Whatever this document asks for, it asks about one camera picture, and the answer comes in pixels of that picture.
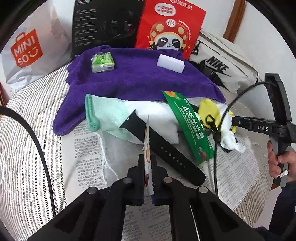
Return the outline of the person's right hand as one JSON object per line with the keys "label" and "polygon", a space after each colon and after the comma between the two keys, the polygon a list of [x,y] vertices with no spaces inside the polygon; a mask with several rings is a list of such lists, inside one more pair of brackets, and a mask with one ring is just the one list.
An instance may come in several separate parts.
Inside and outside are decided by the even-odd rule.
{"label": "person's right hand", "polygon": [[289,164],[289,173],[287,176],[287,183],[295,183],[296,177],[296,154],[295,150],[291,148],[281,156],[276,156],[273,152],[273,145],[271,141],[267,142],[268,150],[268,164],[269,174],[273,178],[277,178],[281,173],[279,164]]}

